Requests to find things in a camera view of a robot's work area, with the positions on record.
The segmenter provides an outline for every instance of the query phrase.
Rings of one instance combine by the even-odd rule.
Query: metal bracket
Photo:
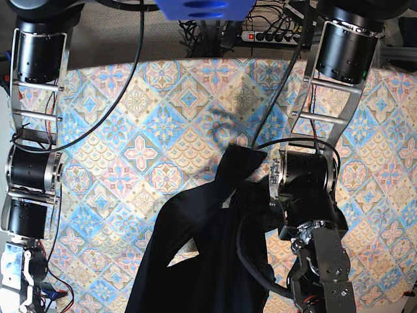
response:
[[[313,308],[309,308],[309,306],[303,302],[304,298],[302,296],[303,293],[301,290],[300,279],[304,274],[307,273],[309,268],[308,260],[311,259],[310,251],[304,247],[305,242],[303,242],[301,239],[297,239],[291,245],[294,254],[297,256],[300,262],[300,267],[291,277],[291,290],[293,291],[294,295],[294,304],[297,308],[300,309],[300,312],[315,313]]]
[[[48,143],[49,142],[48,135],[46,132],[23,127],[23,117],[30,117],[32,119],[50,121],[52,123],[55,123],[55,129],[56,129],[56,132],[58,133],[57,122],[60,121],[60,118],[57,117],[55,114],[55,112],[58,112],[57,108],[55,108],[55,112],[52,114],[23,110],[22,105],[20,103],[19,87],[47,90],[47,91],[55,92],[56,97],[59,96],[59,92],[64,90],[64,87],[60,86],[60,83],[65,80],[65,76],[66,76],[66,68],[68,65],[68,56],[69,56],[69,48],[70,48],[69,47],[70,40],[68,40],[68,36],[70,36],[71,34],[70,33],[69,34],[66,34],[66,33],[57,34],[57,35],[64,36],[64,45],[63,45],[59,77],[57,80],[57,84],[55,85],[51,83],[28,83],[28,82],[19,81],[18,73],[17,73],[17,68],[18,68],[17,54],[19,51],[19,37],[21,33],[24,33],[24,32],[20,31],[18,28],[14,30],[13,43],[12,43],[12,60],[11,60],[11,65],[10,65],[10,103],[11,103],[11,114],[12,114],[13,123],[14,123],[14,130],[15,130],[15,133],[21,134],[21,136],[17,139],[18,143],[22,143],[23,140],[26,140],[29,142]],[[24,34],[25,36],[42,36],[42,35],[33,35],[29,33],[24,33]],[[51,134],[51,144],[57,145],[57,134]]]
[[[347,128],[348,124],[351,122],[353,115],[359,105],[359,101],[364,91],[364,86],[367,80],[367,76],[363,77],[362,81],[358,85],[349,85],[346,83],[331,82],[328,80],[317,79],[314,77],[315,69],[317,67],[317,62],[319,60],[321,48],[323,45],[324,34],[329,24],[332,24],[336,27],[342,28],[349,32],[354,32],[351,28],[345,27],[344,25],[341,25],[340,23],[338,23],[338,21],[324,21],[322,18],[319,18],[317,20],[313,43],[311,45],[308,62],[307,62],[306,69],[304,72],[304,79],[302,80],[300,90],[298,92],[295,103],[293,107],[291,108],[291,113],[288,116],[288,123],[287,123],[286,131],[287,133],[290,134],[289,135],[290,138],[305,137],[305,138],[313,139],[313,136],[305,135],[305,134],[297,134],[294,132],[295,125],[297,124],[299,119],[311,119],[311,120],[316,120],[316,121],[324,121],[327,123],[332,123],[333,127],[332,127],[332,130],[330,131],[329,137],[318,138],[318,139],[329,143],[332,147],[335,147],[340,139],[340,136],[343,134],[343,131]],[[330,88],[330,89],[337,89],[340,91],[350,93],[349,99],[338,117],[314,114],[314,113],[303,111],[306,100],[307,100],[308,91],[311,85]],[[288,145],[314,149],[314,143],[311,141],[288,143],[288,144],[285,144],[282,149],[287,149]],[[331,150],[329,147],[325,145],[320,145],[320,144],[319,144],[319,148],[320,150],[323,151],[324,156],[328,159],[328,172],[331,173],[332,164],[333,164],[333,161],[332,161],[333,150]],[[327,188],[330,189],[331,186],[334,184],[333,177],[330,177],[327,184],[328,184]]]
[[[20,310],[23,313],[29,312],[29,306],[33,303],[33,286],[35,285],[35,281],[33,280],[33,277],[29,273],[29,262],[32,259],[32,252],[29,250],[26,250],[24,253],[25,262],[23,265],[23,275],[26,278],[27,282],[29,283],[27,287],[27,298],[26,300],[20,305]]]
[[[222,33],[226,21],[196,21],[200,29],[201,42],[195,46],[192,57],[222,57]]]
[[[339,231],[317,228],[312,232],[327,312],[356,312],[353,286],[349,282],[351,262],[341,245]]]

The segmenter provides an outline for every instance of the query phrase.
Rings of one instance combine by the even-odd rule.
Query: pink flower pattern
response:
[[[342,173],[343,186],[348,190],[356,190],[362,186],[367,177],[367,168],[365,164],[354,160],[345,166]]]
[[[362,296],[362,300],[364,300],[365,304],[369,306],[374,300],[378,299],[381,295],[382,293],[378,290],[378,287],[373,286],[367,294]]]
[[[101,180],[115,196],[124,198],[137,183],[138,175],[118,158],[110,164]]]
[[[391,246],[394,241],[403,234],[403,230],[399,225],[398,220],[395,220],[391,226],[382,233],[382,238],[388,246]]]
[[[412,137],[405,147],[400,150],[399,156],[404,163],[404,166],[409,169],[417,161],[417,142],[416,138]]]
[[[80,247],[84,245],[85,241],[81,237],[76,236],[72,228],[67,228],[65,231],[66,235],[62,236],[59,241],[64,245],[70,247],[70,250],[73,253],[78,253],[81,249]]]
[[[145,139],[138,135],[133,142],[133,145],[129,147],[124,156],[134,163],[134,166],[141,172],[148,169],[149,164],[158,158],[158,152],[155,148],[147,145]]]
[[[160,192],[172,194],[183,184],[182,173],[175,165],[162,163],[153,168],[151,182]]]

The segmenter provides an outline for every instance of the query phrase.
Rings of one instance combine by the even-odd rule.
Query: black garment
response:
[[[162,207],[126,308],[127,313],[261,313],[268,292],[247,272],[236,253],[236,232],[249,210],[269,207],[267,179],[244,180],[265,153],[231,145],[213,182],[172,197]],[[232,195],[229,208],[222,203]],[[273,280],[265,229],[254,219],[243,233],[245,251]],[[199,255],[167,267],[194,238]]]

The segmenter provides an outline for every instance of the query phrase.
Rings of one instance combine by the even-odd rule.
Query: blue diamond pattern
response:
[[[142,129],[158,148],[167,151],[180,138],[186,125],[184,118],[166,104],[153,110]]]
[[[71,221],[71,226],[88,239],[92,239],[103,226],[102,218],[86,207],[78,207],[72,214]]]
[[[378,107],[379,111],[384,111],[384,109],[387,106],[387,103],[384,101],[384,99],[379,99],[379,101],[377,103],[375,103],[375,105]]]
[[[96,280],[89,289],[106,305],[109,305],[118,295],[117,289],[105,280]]]
[[[417,200],[412,200],[401,212],[401,223],[404,227],[415,225],[417,221]]]
[[[191,108],[194,101],[197,100],[197,97],[194,96],[189,90],[187,90],[187,93],[182,96],[181,100],[183,103],[185,103],[185,105],[187,105],[187,107]]]
[[[376,133],[378,122],[367,107],[359,107],[344,135],[357,149],[363,147]]]
[[[244,130],[251,137],[255,135],[255,130],[264,114],[265,109],[265,105],[261,106],[244,125]],[[261,144],[269,142],[270,140],[281,138],[286,123],[287,116],[282,112],[282,110],[278,106],[274,106],[256,142],[258,144]]]
[[[115,282],[120,282],[123,279],[123,277],[116,272],[114,272],[113,275],[110,276],[110,278]]]
[[[398,267],[395,267],[381,278],[381,283],[379,285],[383,290],[390,289],[399,282],[401,277],[401,270]]]
[[[94,103],[90,98],[84,104],[84,107],[87,109],[89,113],[91,113],[94,108],[96,107],[96,103]]]
[[[65,121],[65,123],[62,123],[62,128],[60,130],[61,135],[59,136],[62,145],[73,142],[90,129],[90,126],[78,115],[78,113],[70,108],[64,112],[63,121]],[[69,147],[67,151],[74,154],[83,143],[84,140],[81,140],[79,143]]]
[[[107,205],[107,203],[109,202],[106,199],[104,199],[102,195],[100,195],[100,197],[98,197],[95,201],[95,204],[97,204],[102,209]]]
[[[374,198],[375,196],[374,196],[374,194],[371,192],[371,191],[369,191],[365,196],[364,196],[364,199],[365,199],[365,201],[367,202],[367,203],[369,203],[373,198]]]
[[[346,203],[341,208],[341,211],[345,215],[349,229],[353,229],[356,225],[358,225],[364,215],[363,211],[354,200]]]
[[[397,150],[408,139],[410,125],[400,109],[396,109],[390,118],[384,123],[385,136],[391,146]]]

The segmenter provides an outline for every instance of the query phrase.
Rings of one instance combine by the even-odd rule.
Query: patterned fabric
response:
[[[159,209],[177,192],[213,180],[229,142],[249,143],[286,66],[246,59],[143,63],[107,121],[65,151],[62,221],[50,267],[73,286],[74,312],[124,312]],[[283,136],[304,67],[296,65],[259,142]],[[130,68],[68,73],[59,100],[61,143],[107,110]],[[23,97],[27,108],[41,110],[48,95],[26,89]],[[338,115],[346,100],[343,92],[317,88],[319,113]],[[326,123],[317,128],[320,136],[330,130]],[[311,133],[308,123],[297,130]],[[416,131],[416,78],[372,70],[338,143],[343,164],[336,197],[350,227],[343,244],[358,308],[395,302],[417,279]],[[294,262],[289,243],[272,232],[267,245],[277,281],[284,283]],[[195,256],[192,251],[190,243],[173,263]],[[296,310],[271,293],[265,312]]]

